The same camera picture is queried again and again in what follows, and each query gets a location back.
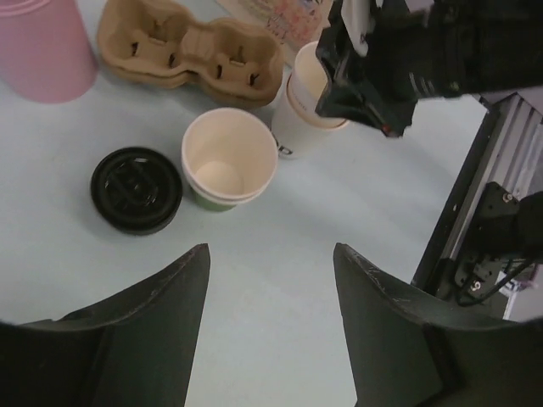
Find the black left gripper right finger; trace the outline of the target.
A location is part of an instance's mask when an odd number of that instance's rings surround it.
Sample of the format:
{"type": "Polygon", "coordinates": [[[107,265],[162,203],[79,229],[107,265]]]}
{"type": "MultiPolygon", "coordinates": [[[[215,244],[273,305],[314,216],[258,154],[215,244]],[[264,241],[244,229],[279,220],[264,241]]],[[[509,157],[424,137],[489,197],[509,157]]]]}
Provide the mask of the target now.
{"type": "Polygon", "coordinates": [[[358,405],[541,405],[541,320],[457,308],[343,243],[333,266],[358,405]]]}

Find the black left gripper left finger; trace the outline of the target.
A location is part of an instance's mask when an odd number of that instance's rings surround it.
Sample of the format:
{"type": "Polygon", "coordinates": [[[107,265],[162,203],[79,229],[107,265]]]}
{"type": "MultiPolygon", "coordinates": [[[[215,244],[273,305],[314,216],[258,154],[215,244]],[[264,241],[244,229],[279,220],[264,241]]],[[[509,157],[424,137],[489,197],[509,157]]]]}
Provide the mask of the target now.
{"type": "Polygon", "coordinates": [[[1,325],[3,406],[183,406],[210,277],[199,244],[64,318],[1,325]]]}

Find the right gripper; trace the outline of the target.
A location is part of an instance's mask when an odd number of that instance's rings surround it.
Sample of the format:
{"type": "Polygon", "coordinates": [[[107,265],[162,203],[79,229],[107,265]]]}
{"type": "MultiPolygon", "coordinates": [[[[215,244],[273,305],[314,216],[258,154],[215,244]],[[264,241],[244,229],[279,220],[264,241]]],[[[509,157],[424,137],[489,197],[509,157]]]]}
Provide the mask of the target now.
{"type": "Polygon", "coordinates": [[[335,1],[316,57],[327,85],[315,111],[401,137],[424,99],[542,84],[539,1],[335,1]]]}

